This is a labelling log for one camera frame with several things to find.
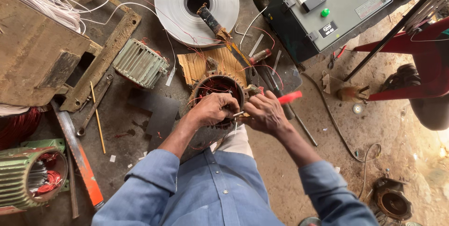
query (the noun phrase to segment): dirt floor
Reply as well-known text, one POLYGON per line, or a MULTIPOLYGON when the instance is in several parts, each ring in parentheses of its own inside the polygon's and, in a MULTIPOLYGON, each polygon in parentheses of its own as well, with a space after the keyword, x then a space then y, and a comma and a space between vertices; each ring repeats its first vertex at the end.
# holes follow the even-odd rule
MULTIPOLYGON (((348 49, 380 40, 401 19, 402 13, 413 4, 411 1, 386 17, 379 24, 352 39, 348 49)), ((364 106, 359 115, 352 112, 354 103, 338 100, 335 92, 343 86, 370 85, 371 92, 379 90, 386 77, 402 64, 413 62, 411 55, 377 54, 350 82, 342 80, 367 55, 346 51, 337 60, 333 70, 327 65, 329 58, 307 69, 315 81, 323 73, 331 78, 331 94, 325 94, 327 103, 340 126, 343 136, 353 151, 358 150, 360 158, 373 143, 382 145, 381 156, 367 164, 366 186, 362 200, 373 210, 373 193, 368 197, 374 181, 379 177, 405 179, 405 195, 413 204, 411 222, 423 225, 445 225, 449 220, 449 171, 447 156, 449 131, 434 132, 422 126, 410 107, 408 100, 372 102, 364 106)), ((348 189, 360 193, 363 183, 363 163, 351 159, 326 112, 319 92, 303 76, 299 88, 303 97, 293 103, 298 115, 318 143, 316 151, 325 160, 341 168, 340 173, 348 182, 348 189)), ((303 137, 306 137, 296 121, 303 137)), ((267 138, 260 132, 248 129, 248 137, 259 171, 268 190, 271 208, 286 225, 298 225, 305 217, 317 216, 310 200, 302 189, 297 167, 285 149, 274 138, 267 138)), ((375 155, 373 148, 368 158, 375 155)))

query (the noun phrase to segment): man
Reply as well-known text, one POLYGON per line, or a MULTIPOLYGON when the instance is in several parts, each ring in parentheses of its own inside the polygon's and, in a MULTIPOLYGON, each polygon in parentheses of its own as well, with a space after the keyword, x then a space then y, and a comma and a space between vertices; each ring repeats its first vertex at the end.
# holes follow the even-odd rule
MULTIPOLYGON (((287 121, 272 92, 251 97, 244 110, 250 117, 240 121, 277 138, 295 161, 322 225, 378 225, 373 213, 346 189, 344 179, 287 121)), ((231 94, 203 98, 157 150, 128 172, 92 225, 282 225, 270 208, 244 126, 215 153, 208 148, 179 165, 199 127, 237 112, 239 105, 231 94)))

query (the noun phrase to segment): roll of white insulation paper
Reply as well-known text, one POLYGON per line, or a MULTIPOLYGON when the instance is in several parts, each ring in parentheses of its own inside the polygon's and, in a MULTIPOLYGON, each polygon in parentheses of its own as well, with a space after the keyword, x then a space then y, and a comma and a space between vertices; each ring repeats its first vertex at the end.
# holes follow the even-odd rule
POLYGON ((208 47, 218 43, 212 30, 196 15, 207 3, 217 22, 229 32, 239 15, 239 0, 154 0, 157 14, 167 32, 178 42, 191 47, 208 47))

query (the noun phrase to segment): pliers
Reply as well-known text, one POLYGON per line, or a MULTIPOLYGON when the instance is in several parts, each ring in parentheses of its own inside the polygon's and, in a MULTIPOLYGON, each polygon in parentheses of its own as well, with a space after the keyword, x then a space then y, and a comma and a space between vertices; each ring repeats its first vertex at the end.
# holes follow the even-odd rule
POLYGON ((335 57, 335 52, 332 54, 332 57, 331 57, 330 62, 329 62, 329 65, 327 65, 327 67, 328 67, 329 69, 334 68, 335 61, 336 61, 336 60, 343 54, 343 52, 344 52, 345 49, 346 49, 346 45, 343 46, 343 48, 341 49, 340 54, 338 54, 337 57, 335 57))

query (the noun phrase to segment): wooden stick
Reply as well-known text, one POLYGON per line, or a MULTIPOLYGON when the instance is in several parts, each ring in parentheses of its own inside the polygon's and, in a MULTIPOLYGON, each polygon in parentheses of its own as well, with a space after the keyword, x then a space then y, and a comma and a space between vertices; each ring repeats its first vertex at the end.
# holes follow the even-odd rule
MULTIPOLYGON (((95 94, 93 92, 92 81, 90 82, 90 89, 92 91, 93 103, 95 103, 95 94)), ((103 154, 106 154, 105 143, 103 142, 103 134, 101 133, 100 118, 98 117, 98 110, 97 109, 95 109, 95 114, 97 115, 98 130, 100 131, 100 139, 101 139, 101 146, 103 147, 103 154)))

